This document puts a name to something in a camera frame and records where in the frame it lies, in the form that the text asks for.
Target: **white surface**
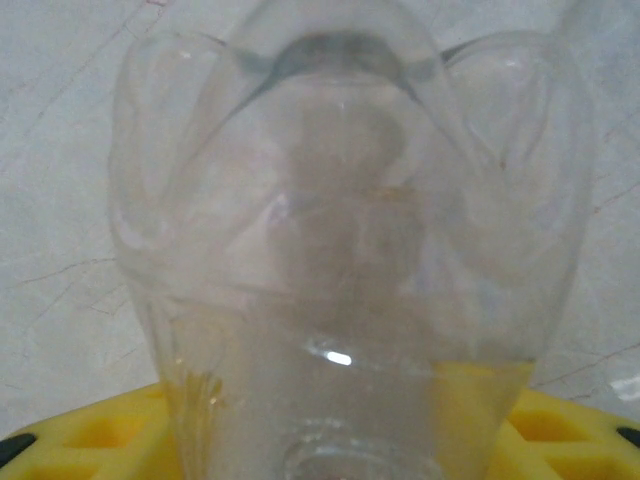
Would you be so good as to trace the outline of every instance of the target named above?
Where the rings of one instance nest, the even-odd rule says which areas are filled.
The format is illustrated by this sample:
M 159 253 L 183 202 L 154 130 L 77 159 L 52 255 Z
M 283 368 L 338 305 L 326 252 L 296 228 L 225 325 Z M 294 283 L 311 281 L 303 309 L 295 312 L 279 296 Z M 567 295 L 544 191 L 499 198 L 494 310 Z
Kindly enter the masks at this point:
M 0 437 L 155 379 L 107 229 L 115 76 L 145 32 L 190 28 L 224 37 L 254 2 L 167 3 L 0 2 Z M 413 3 L 445 32 L 473 2 Z M 469 28 L 495 20 L 482 12 Z M 530 14 L 516 11 L 514 19 L 527 23 Z M 589 79 L 603 132 L 596 207 L 563 327 L 534 382 L 639 417 L 609 385 L 626 381 L 616 385 L 627 398 L 640 389 L 640 34 L 614 38 L 616 28 L 606 64 Z M 451 44 L 461 36 L 452 30 L 439 38 Z

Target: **black plastic part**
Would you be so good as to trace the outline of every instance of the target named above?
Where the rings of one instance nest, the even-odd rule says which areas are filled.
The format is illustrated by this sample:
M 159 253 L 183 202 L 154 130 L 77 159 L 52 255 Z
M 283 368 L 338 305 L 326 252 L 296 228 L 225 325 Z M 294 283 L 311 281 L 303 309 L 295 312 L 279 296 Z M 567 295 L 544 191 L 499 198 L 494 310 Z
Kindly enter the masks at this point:
M 622 438 L 640 448 L 640 430 L 631 427 L 619 427 L 616 432 L 618 432 Z
M 36 436 L 32 433 L 21 433 L 14 437 L 0 441 L 0 468 L 24 452 L 33 442 Z

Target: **yellow plastic tray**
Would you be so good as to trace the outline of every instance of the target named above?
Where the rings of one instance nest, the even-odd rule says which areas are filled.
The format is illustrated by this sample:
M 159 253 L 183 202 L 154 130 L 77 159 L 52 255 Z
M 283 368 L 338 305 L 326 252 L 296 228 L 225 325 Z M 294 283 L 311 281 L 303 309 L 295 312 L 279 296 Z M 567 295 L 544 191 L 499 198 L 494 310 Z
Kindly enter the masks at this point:
M 37 440 L 0 468 L 0 480 L 181 478 L 158 385 L 44 420 L 16 435 L 27 432 Z M 525 391 L 501 428 L 488 479 L 640 480 L 638 435 L 637 423 Z

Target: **transparent plastic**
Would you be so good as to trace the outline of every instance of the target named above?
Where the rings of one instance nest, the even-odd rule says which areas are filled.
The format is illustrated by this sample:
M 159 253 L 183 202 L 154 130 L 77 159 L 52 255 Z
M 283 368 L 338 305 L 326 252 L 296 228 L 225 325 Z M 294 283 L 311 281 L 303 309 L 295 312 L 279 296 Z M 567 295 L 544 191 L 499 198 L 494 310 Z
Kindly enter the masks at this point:
M 591 121 L 559 36 L 440 54 L 393 1 L 137 42 L 110 216 L 185 478 L 482 478 L 571 286 Z

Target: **bottle mouth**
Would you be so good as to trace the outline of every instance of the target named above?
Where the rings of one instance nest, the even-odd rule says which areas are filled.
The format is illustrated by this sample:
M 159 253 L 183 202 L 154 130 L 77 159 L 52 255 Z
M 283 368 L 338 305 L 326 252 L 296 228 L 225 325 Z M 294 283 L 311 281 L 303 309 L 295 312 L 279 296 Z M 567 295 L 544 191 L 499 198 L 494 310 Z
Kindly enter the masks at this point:
M 322 425 L 285 453 L 285 480 L 443 480 L 433 459 Z

